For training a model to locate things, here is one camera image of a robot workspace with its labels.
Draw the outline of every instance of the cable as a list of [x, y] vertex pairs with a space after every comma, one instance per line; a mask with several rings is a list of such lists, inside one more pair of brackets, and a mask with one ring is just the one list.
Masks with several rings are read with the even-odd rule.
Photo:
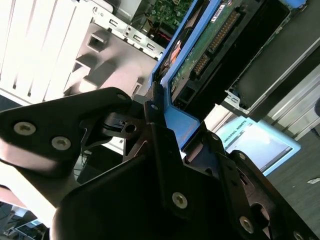
[[163, 37], [164, 39], [171, 41], [171, 38], [167, 37], [166, 35], [162, 34], [161, 32], [157, 32], [158, 35], [160, 35], [161, 37]]

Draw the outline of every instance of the screw head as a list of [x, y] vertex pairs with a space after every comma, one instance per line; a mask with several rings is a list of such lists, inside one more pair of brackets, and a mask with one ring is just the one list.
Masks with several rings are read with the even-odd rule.
[[246, 156], [243, 155], [242, 153], [239, 153], [239, 157], [240, 157], [242, 160], [246, 160]]
[[296, 240], [304, 240], [304, 238], [301, 236], [300, 232], [294, 231], [293, 236]]
[[245, 216], [241, 216], [239, 220], [244, 230], [246, 230], [250, 234], [254, 233], [254, 226], [252, 225], [252, 223], [248, 218], [246, 218]]
[[92, 12], [95, 14], [95, 15], [99, 15], [99, 9], [97, 6], [95, 6], [93, 9], [92, 9]]
[[51, 141], [52, 146], [60, 151], [68, 150], [71, 147], [71, 141], [64, 136], [56, 136]]
[[181, 192], [174, 192], [172, 194], [172, 201], [180, 209], [185, 209], [188, 206], [188, 200]]
[[29, 136], [36, 132], [36, 127], [30, 122], [21, 121], [14, 125], [13, 130], [20, 135]]
[[215, 135], [213, 132], [211, 133], [211, 137], [212, 137], [214, 140], [216, 140], [216, 141], [219, 140], [219, 138], [217, 137], [217, 135]]
[[127, 97], [125, 95], [122, 95], [121, 93], [118, 93], [117, 97], [120, 98], [121, 100], [127, 100]]
[[154, 110], [158, 110], [159, 108], [156, 106], [156, 105], [154, 105], [154, 104], [151, 104], [151, 107], [154, 109]]

